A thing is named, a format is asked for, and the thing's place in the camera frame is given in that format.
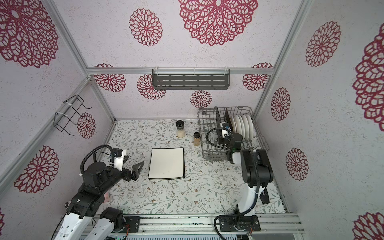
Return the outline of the white square plate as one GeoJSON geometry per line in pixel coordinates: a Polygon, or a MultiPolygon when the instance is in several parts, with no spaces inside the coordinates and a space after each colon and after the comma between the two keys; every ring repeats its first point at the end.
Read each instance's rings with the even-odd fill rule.
{"type": "Polygon", "coordinates": [[[179,178],[149,178],[151,181],[173,181],[173,180],[180,180],[184,179],[185,177],[179,177],[179,178]]]}
{"type": "Polygon", "coordinates": [[[148,178],[185,177],[184,148],[153,148],[148,178]]]}

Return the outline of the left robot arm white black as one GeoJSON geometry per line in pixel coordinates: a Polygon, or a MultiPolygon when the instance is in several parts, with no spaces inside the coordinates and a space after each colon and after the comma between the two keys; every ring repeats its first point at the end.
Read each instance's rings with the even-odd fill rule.
{"type": "MultiPolygon", "coordinates": [[[[144,164],[144,162],[140,162],[133,165],[131,171],[125,168],[113,168],[104,162],[89,165],[87,170],[82,173],[84,182],[67,206],[66,214],[55,239],[78,240],[106,200],[105,193],[121,180],[136,181],[144,164]]],[[[123,211],[108,207],[102,212],[100,219],[86,239],[104,240],[111,233],[123,230],[130,230],[123,211]]]]}

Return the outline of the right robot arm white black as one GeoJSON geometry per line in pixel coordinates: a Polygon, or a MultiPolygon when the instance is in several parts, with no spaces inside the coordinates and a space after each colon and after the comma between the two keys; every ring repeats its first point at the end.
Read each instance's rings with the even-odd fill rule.
{"type": "Polygon", "coordinates": [[[228,218],[249,216],[258,200],[266,205],[270,203],[268,184],[274,180],[274,173],[266,150],[243,149],[243,136],[237,133],[224,138],[224,150],[230,163],[240,165],[245,193],[237,208],[228,218]]]}

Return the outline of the white round plate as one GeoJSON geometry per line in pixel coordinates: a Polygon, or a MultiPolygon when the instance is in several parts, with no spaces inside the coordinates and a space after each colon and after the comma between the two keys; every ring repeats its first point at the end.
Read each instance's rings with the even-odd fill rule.
{"type": "Polygon", "coordinates": [[[237,125],[236,125],[236,122],[235,122],[235,119],[233,116],[230,116],[230,120],[231,120],[231,124],[232,124],[232,130],[234,133],[237,133],[237,125]]]}
{"type": "Polygon", "coordinates": [[[245,115],[241,115],[239,117],[240,117],[241,123],[242,123],[242,133],[244,136],[244,140],[247,141],[249,139],[249,134],[250,134],[248,119],[245,115]]]}
{"type": "Polygon", "coordinates": [[[252,118],[250,115],[245,115],[245,117],[247,119],[248,126],[249,126],[249,140],[252,140],[252,138],[254,137],[254,126],[253,126],[252,118]]]}
{"type": "Polygon", "coordinates": [[[234,116],[234,120],[235,120],[235,125],[236,125],[236,133],[238,133],[242,136],[243,131],[242,131],[242,124],[241,124],[240,117],[236,115],[236,116],[234,116]]]}

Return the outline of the small amber spice jar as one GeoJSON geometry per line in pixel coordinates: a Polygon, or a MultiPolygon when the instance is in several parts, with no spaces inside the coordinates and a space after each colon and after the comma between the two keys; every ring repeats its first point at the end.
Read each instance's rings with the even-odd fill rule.
{"type": "Polygon", "coordinates": [[[194,146],[199,146],[201,144],[201,135],[199,132],[194,133],[194,146]]]}

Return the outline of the red pink plush toy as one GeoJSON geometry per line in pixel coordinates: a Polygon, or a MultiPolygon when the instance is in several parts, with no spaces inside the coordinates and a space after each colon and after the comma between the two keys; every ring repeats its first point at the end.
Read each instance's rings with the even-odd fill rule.
{"type": "Polygon", "coordinates": [[[105,193],[104,197],[105,197],[105,202],[110,201],[110,194],[109,193],[105,193]]]}

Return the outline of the salt grinder black lid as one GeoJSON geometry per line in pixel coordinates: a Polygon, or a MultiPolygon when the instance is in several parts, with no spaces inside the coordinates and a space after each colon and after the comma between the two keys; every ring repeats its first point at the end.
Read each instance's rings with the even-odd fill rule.
{"type": "Polygon", "coordinates": [[[182,120],[178,120],[176,121],[176,127],[177,127],[177,137],[178,138],[184,138],[185,135],[186,135],[186,132],[185,132],[185,122],[182,121],[182,120]]]}

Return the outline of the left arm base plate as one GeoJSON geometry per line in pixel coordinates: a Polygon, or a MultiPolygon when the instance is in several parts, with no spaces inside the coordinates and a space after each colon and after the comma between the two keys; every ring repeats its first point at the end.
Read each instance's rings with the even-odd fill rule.
{"type": "Polygon", "coordinates": [[[137,233],[141,217],[124,216],[122,210],[108,207],[101,213],[100,220],[102,219],[112,224],[112,233],[137,233]]]}

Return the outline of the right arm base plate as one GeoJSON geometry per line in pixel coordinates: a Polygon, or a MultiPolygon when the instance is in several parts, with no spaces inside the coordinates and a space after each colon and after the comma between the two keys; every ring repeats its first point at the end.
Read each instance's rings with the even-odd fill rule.
{"type": "Polygon", "coordinates": [[[221,232],[259,232],[261,225],[256,215],[252,216],[229,216],[219,218],[221,232]]]}

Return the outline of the grey wall shelf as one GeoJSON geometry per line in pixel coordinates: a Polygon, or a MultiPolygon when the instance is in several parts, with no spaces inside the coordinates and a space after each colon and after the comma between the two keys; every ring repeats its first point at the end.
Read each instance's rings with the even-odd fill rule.
{"type": "Polygon", "coordinates": [[[155,90],[227,90],[231,83],[231,71],[152,70],[155,90]]]}

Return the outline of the aluminium front rail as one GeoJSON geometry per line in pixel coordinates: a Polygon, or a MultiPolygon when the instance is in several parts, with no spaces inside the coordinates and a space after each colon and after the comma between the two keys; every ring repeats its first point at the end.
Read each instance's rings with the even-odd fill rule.
{"type": "Polygon", "coordinates": [[[137,233],[111,233],[109,238],[133,239],[141,236],[186,236],[209,235],[215,238],[222,235],[301,235],[304,227],[296,214],[250,214],[259,219],[259,232],[221,232],[219,226],[220,215],[215,214],[180,214],[180,215],[125,215],[141,217],[137,233]]]}

